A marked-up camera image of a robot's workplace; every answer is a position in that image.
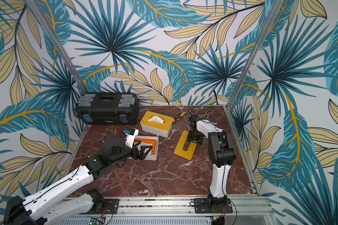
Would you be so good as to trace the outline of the white tissue box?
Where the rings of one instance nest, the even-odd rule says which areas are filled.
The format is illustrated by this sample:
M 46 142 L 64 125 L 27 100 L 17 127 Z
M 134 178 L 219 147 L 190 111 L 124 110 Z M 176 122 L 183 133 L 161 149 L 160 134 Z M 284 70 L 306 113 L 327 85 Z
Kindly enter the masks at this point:
M 173 118 L 167 115 L 147 111 L 140 121 L 144 132 L 168 137 L 172 128 Z
M 139 141 L 138 139 L 149 139 L 149 140 L 156 140 L 156 146 L 155 146 L 155 154 L 151 155 L 150 153 L 147 155 L 147 157 L 144 160 L 149 161 L 156 161 L 158 157 L 158 147 L 159 147 L 159 137 L 151 137 L 151 136 L 136 136 L 134 141 Z

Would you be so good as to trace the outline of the yellow wooden lid bottom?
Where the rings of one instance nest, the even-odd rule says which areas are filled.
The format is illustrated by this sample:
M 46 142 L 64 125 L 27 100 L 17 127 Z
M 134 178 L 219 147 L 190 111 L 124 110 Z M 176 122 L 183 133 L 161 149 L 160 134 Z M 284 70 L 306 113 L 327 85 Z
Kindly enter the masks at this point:
M 183 131 L 176 148 L 174 150 L 174 154 L 177 156 L 180 156 L 182 158 L 192 160 L 192 157 L 194 155 L 194 151 L 196 149 L 197 144 L 194 142 L 189 142 L 189 146 L 185 148 L 185 144 L 187 142 L 187 137 L 189 135 L 189 131 Z

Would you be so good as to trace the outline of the yellow wooden lid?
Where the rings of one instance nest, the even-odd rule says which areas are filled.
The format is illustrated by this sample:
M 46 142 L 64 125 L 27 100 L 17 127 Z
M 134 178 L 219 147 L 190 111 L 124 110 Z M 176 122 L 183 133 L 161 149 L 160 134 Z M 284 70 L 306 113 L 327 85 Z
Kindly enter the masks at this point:
M 194 155 L 194 151 L 196 149 L 197 144 L 194 142 L 189 142 L 189 146 L 185 148 L 185 144 L 187 142 L 187 137 L 189 135 L 189 131 L 183 131 L 176 148 L 174 150 L 174 154 L 177 156 L 180 156 L 182 158 L 192 160 L 192 157 Z
M 168 131 L 172 126 L 173 118 L 159 113 L 147 111 L 140 124 L 144 127 L 156 128 L 163 131 Z

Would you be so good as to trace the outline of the yellow wooden lid top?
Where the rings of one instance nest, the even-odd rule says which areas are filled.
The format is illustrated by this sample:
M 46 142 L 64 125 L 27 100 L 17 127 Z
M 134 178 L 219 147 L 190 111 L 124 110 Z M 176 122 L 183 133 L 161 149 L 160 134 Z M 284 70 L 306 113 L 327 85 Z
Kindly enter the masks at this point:
M 140 124 L 144 127 L 156 128 L 163 131 L 168 131 L 172 126 L 173 118 L 159 113 L 147 111 Z

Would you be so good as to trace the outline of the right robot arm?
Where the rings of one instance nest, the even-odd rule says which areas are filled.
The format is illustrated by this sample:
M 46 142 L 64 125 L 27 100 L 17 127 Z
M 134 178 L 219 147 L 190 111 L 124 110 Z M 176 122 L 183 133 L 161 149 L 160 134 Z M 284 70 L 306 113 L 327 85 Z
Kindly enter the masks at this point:
M 237 157 L 234 138 L 229 130 L 223 130 L 211 123 L 206 116 L 190 112 L 191 130 L 187 140 L 201 145 L 208 139 L 208 155 L 213 164 L 213 177 L 205 204 L 214 211 L 227 204 L 226 185 L 230 168 Z

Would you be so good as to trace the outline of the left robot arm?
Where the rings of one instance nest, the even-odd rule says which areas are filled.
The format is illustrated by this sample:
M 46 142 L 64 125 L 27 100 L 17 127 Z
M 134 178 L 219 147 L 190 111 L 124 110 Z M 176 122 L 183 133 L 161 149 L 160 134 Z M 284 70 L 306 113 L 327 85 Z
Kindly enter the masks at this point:
M 125 162 L 128 158 L 144 160 L 151 153 L 151 145 L 113 137 L 103 143 L 100 150 L 84 159 L 81 165 L 63 179 L 25 198 L 11 198 L 6 205 L 3 225 L 54 225 L 72 216 L 105 212 L 103 197 L 93 190 L 81 197 L 62 203 L 62 199 L 81 187 L 107 173 L 113 164 Z

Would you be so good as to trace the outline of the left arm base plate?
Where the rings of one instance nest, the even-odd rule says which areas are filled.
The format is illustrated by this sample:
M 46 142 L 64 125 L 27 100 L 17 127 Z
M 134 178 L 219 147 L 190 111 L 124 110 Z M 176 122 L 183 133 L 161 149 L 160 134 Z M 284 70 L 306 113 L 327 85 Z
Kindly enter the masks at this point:
M 95 212 L 98 214 L 117 214 L 118 206 L 119 206 L 119 199 L 102 199 L 97 203 Z

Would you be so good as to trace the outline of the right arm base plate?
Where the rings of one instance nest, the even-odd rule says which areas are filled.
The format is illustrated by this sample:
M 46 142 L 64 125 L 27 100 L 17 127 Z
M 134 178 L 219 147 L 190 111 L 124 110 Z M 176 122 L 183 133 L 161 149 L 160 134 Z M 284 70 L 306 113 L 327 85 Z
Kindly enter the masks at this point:
M 232 204 L 228 198 L 195 198 L 192 206 L 196 214 L 233 213 Z

